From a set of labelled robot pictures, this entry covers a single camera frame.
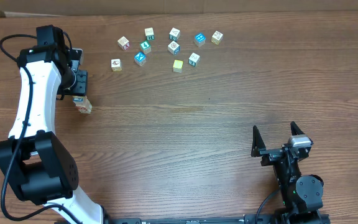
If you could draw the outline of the cream block teal side lower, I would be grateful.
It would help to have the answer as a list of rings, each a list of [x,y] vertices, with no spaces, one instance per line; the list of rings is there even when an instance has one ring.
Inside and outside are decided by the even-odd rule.
[[[200,62],[200,56],[193,52],[188,59],[188,63],[196,67],[197,64],[199,64],[199,62]]]

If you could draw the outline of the cream block with red drawing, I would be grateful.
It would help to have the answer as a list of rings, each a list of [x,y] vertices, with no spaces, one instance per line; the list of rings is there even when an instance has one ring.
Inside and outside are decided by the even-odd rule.
[[[118,72],[122,70],[122,63],[119,58],[115,58],[111,60],[111,69],[114,72]]]

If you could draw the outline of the cream block teal side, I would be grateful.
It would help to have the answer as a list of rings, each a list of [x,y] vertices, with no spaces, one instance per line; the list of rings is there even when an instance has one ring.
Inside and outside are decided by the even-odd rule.
[[[179,37],[180,37],[180,30],[173,27],[169,32],[169,39],[177,42]]]
[[[188,63],[196,67],[197,64],[199,64],[199,62],[200,62],[200,56],[193,52],[188,59]]]

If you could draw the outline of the cardboard wall panel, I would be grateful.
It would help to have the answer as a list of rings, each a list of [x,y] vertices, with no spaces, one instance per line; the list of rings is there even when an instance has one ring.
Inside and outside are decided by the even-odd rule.
[[[358,11],[358,0],[0,0],[0,17]]]

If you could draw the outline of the blue X block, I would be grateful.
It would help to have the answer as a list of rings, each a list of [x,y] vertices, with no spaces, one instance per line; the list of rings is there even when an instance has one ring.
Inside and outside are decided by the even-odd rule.
[[[134,61],[139,66],[143,66],[144,63],[146,62],[146,60],[147,60],[147,57],[143,52],[138,52],[134,56]]]

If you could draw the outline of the blue top block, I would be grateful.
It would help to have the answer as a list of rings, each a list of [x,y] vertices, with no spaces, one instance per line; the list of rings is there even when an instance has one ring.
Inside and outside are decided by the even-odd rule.
[[[195,35],[194,42],[198,47],[201,47],[206,42],[206,37],[203,33],[199,33]]]

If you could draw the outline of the block with red side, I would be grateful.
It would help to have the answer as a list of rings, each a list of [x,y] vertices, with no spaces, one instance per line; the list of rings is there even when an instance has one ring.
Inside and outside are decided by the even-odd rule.
[[[118,39],[117,43],[122,50],[127,50],[130,47],[130,42],[125,36],[122,36],[120,39]]]

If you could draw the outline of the cream block yellow side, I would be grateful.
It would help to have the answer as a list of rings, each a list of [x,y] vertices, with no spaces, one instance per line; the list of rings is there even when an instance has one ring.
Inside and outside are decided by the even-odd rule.
[[[223,33],[219,32],[218,30],[214,32],[214,34],[211,37],[212,43],[219,45],[219,43],[223,39]]]

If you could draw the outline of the cream block green R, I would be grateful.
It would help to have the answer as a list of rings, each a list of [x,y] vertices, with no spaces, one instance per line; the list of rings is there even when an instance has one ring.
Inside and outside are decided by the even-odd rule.
[[[88,100],[75,101],[74,104],[79,110],[91,110],[92,109],[92,105]]]

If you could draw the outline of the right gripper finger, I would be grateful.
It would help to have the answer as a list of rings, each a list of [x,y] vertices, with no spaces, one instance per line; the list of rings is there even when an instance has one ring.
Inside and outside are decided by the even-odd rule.
[[[266,147],[264,141],[260,135],[259,129],[256,125],[252,128],[252,149],[251,156],[252,157],[260,157],[261,152],[265,151]]]
[[[296,135],[303,135],[304,132],[298,127],[298,125],[292,121],[290,123],[290,128],[291,128],[291,135],[292,136],[296,136]]]

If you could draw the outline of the yellow block right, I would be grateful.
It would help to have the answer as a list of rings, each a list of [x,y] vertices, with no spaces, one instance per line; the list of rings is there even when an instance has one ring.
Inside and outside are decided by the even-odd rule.
[[[174,60],[173,63],[173,71],[177,73],[181,73],[183,68],[183,61],[182,60]]]

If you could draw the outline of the cream block red edge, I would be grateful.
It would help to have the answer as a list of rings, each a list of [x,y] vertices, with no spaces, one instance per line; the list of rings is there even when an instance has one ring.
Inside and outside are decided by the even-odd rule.
[[[79,106],[77,107],[77,109],[80,113],[90,114],[92,110],[92,106],[88,106],[88,107]]]

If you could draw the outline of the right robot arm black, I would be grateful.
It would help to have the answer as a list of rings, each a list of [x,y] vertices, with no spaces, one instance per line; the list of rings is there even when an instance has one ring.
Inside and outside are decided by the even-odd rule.
[[[290,123],[291,136],[280,148],[267,149],[257,126],[252,129],[252,157],[260,157],[262,166],[272,166],[278,181],[278,189],[260,205],[255,215],[258,222],[264,205],[281,193],[283,208],[271,215],[270,223],[326,223],[319,209],[323,207],[324,182],[318,175],[302,175],[298,163],[309,156],[313,141],[295,122]]]

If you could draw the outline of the blue P block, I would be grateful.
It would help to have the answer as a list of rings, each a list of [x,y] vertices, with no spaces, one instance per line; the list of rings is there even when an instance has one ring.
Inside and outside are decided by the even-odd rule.
[[[86,96],[73,96],[73,102],[76,106],[86,106],[88,99]]]

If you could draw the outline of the cream block blue side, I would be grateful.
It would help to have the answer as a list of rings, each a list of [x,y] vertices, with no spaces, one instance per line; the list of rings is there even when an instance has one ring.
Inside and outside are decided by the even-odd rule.
[[[176,54],[178,54],[180,52],[180,45],[173,40],[168,45],[168,51],[171,54],[176,55]]]

